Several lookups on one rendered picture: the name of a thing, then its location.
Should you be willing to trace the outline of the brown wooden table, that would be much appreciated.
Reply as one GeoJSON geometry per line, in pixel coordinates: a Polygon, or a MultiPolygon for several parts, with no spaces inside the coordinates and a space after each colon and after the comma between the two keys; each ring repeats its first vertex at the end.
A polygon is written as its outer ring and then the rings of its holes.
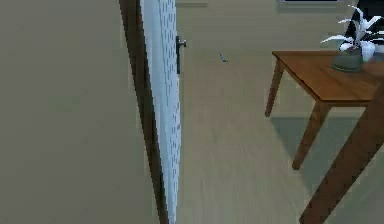
{"type": "Polygon", "coordinates": [[[271,114],[283,73],[315,101],[293,169],[303,164],[331,109],[365,109],[299,219],[300,224],[323,224],[384,144],[384,63],[351,73],[331,67],[336,51],[274,50],[272,55],[276,63],[265,115],[271,114]]]}

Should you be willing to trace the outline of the dark framed wall picture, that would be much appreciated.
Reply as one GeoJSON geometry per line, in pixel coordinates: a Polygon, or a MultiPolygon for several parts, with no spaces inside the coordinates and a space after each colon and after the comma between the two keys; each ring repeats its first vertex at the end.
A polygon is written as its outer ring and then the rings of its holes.
{"type": "Polygon", "coordinates": [[[292,3],[292,4],[333,4],[341,3],[345,0],[276,0],[278,3],[292,3]]]}

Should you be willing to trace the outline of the white leafed house plant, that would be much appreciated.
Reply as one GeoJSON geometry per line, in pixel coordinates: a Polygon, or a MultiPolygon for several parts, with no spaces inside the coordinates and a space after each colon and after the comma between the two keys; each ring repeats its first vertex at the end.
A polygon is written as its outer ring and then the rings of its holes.
{"type": "Polygon", "coordinates": [[[351,8],[355,10],[353,15],[339,21],[339,24],[348,23],[345,34],[323,40],[323,43],[340,42],[331,67],[342,72],[359,72],[364,63],[384,60],[384,7],[373,5],[372,12],[382,9],[378,15],[369,14],[368,8],[354,5],[351,8]]]}

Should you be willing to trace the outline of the pale blue room door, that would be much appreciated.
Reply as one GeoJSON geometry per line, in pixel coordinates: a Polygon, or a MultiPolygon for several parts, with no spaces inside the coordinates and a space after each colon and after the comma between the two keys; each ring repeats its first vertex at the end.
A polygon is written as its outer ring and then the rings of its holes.
{"type": "Polygon", "coordinates": [[[177,224],[182,125],[176,0],[118,2],[157,215],[160,224],[177,224]]]}

